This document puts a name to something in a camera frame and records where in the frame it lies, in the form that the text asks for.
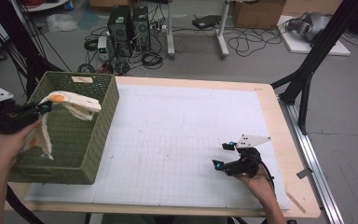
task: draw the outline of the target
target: wooden table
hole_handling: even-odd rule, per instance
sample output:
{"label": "wooden table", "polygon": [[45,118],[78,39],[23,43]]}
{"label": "wooden table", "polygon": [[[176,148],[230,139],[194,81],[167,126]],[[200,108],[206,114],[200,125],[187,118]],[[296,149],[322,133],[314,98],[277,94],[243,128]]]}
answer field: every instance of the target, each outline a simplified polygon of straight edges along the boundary
{"label": "wooden table", "polygon": [[[283,117],[275,92],[268,84],[201,81],[184,79],[163,79],[145,77],[116,77],[117,84],[190,87],[256,92],[263,116],[271,136],[271,144],[285,181],[286,194],[291,209],[284,211],[285,217],[318,217],[321,212],[307,177],[299,179],[296,174],[304,167],[298,155],[294,140]],[[23,199],[30,184],[10,183],[15,193]],[[243,209],[218,209],[198,207],[169,207],[145,205],[120,205],[97,203],[51,203],[22,202],[33,211],[87,212],[87,213],[123,213],[123,214],[160,214],[188,216],[235,216],[263,217],[262,211]]]}

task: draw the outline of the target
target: grid paper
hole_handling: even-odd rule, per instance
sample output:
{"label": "grid paper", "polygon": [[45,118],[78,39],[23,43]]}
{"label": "grid paper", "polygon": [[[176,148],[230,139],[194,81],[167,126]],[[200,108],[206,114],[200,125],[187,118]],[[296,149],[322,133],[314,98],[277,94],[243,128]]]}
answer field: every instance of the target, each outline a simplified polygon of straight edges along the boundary
{"label": "grid paper", "polygon": [[[118,90],[95,184],[33,184],[27,200],[261,208],[241,182],[212,163],[236,161],[238,153],[221,144],[243,133],[269,136],[255,92],[132,85]],[[288,209],[271,143],[256,148],[275,176],[281,209]]]}

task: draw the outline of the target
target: table leg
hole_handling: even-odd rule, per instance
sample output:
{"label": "table leg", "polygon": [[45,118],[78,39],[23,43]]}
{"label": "table leg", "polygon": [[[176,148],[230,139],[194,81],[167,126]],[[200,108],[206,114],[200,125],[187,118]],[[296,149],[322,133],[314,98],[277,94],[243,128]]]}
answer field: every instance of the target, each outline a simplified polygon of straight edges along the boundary
{"label": "table leg", "polygon": [[222,22],[220,23],[220,29],[216,30],[217,40],[219,42],[220,49],[222,50],[222,59],[224,59],[225,57],[227,57],[229,55],[226,41],[225,41],[225,38],[223,37],[223,32],[225,30],[226,19],[227,19],[227,14],[228,14],[228,9],[229,9],[229,2],[230,2],[229,0],[226,0],[224,3],[223,11],[222,11]]}
{"label": "table leg", "polygon": [[175,47],[173,45],[173,32],[172,32],[172,0],[168,1],[168,27],[167,27],[167,48],[168,48],[168,57],[174,59],[175,57]]}

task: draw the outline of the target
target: gray object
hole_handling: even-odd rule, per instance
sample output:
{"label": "gray object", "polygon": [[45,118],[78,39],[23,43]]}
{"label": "gray object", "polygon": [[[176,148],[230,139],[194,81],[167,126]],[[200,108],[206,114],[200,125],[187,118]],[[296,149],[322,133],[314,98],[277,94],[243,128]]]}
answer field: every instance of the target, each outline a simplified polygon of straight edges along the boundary
{"label": "gray object", "polygon": [[290,20],[287,24],[287,31],[296,31],[299,35],[303,35],[306,41],[312,42],[329,21],[330,18],[321,12],[306,12],[300,18]]}

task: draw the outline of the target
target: cardboard box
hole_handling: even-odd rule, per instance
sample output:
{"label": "cardboard box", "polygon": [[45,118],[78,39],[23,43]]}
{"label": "cardboard box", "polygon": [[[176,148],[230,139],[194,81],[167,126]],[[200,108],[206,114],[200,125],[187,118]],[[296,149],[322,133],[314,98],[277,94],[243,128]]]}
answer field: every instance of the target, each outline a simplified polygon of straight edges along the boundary
{"label": "cardboard box", "polygon": [[89,0],[91,7],[132,6],[132,0]]}
{"label": "cardboard box", "polygon": [[262,0],[256,4],[236,3],[232,18],[236,27],[274,29],[286,0]]}
{"label": "cardboard box", "polygon": [[304,12],[319,11],[334,15],[342,0],[287,0],[283,15],[301,16]]}

